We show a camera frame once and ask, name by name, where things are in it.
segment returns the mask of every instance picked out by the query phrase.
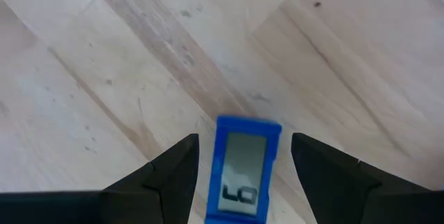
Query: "lcd screen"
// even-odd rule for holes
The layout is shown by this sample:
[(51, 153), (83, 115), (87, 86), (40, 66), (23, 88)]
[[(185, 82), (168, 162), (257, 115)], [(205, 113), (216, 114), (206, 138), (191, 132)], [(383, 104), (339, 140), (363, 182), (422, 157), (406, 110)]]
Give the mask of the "lcd screen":
[(218, 210), (256, 215), (266, 138), (229, 132)]

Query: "blue plastic housing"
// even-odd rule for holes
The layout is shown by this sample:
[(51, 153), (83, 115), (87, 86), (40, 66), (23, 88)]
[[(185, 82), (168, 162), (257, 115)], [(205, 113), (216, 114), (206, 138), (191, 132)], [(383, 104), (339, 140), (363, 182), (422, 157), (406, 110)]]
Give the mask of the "blue plastic housing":
[[(260, 135), (266, 138), (266, 150), (256, 216), (218, 210), (222, 171), (229, 132), (242, 132), (248, 135)], [(205, 224), (266, 222), (269, 202), (268, 188), (270, 186), (271, 170), (278, 151), (281, 132), (282, 126), (269, 120), (228, 115), (222, 115), (217, 118), (216, 141), (214, 144)]]

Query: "wood grain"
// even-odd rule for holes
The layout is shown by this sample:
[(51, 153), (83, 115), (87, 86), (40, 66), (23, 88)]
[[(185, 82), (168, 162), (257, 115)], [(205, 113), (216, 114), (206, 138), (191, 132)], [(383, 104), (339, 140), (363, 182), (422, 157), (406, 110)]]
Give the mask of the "wood grain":
[(284, 126), (269, 223), (316, 222), (293, 132), (441, 189), (443, 2), (0, 0), (0, 189), (105, 187), (197, 132), (203, 223), (223, 113)]

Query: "dark spot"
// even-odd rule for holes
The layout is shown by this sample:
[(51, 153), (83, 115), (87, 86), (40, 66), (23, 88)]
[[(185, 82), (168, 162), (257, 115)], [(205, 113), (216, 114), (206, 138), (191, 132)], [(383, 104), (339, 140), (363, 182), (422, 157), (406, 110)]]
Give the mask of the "dark spot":
[(194, 62), (193, 58), (192, 58), (190, 55), (185, 54), (183, 57), (187, 60), (187, 62), (188, 62), (190, 65), (195, 65), (195, 64), (196, 64), (196, 63)]
[(84, 148), (86, 151), (93, 152), (95, 155), (97, 155), (97, 151), (93, 150), (92, 148), (90, 148), (90, 147), (88, 147), (88, 146), (83, 146), (83, 148)]
[(5, 103), (0, 101), (0, 113), (7, 117), (9, 115), (9, 108), (6, 107)]
[(189, 11), (187, 11), (187, 10), (181, 10), (181, 11), (180, 11), (180, 14), (181, 14), (183, 17), (187, 17), (187, 18), (190, 18), (190, 17), (191, 17), (191, 14), (190, 14)]
[(260, 94), (260, 93), (256, 93), (254, 95), (250, 95), (250, 97), (254, 101), (264, 102), (264, 103), (268, 103), (268, 104), (271, 103), (270, 99), (266, 98), (265, 96), (262, 96), (262, 94)]
[(138, 106), (139, 106), (139, 112), (140, 112), (140, 115), (143, 117), (144, 116), (144, 112), (143, 112), (143, 110), (142, 110), (142, 103), (140, 102), (141, 100), (140, 100), (140, 97), (138, 96), (137, 97), (137, 104), (138, 104)]

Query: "black jaw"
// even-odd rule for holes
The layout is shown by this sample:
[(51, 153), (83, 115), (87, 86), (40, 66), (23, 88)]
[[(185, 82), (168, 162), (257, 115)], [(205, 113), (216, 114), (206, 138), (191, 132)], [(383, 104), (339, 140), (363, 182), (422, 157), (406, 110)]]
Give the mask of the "black jaw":
[(1, 223), (187, 223), (199, 161), (191, 134), (102, 191), (1, 193)]
[(318, 224), (444, 223), (444, 193), (295, 133), (291, 154)]

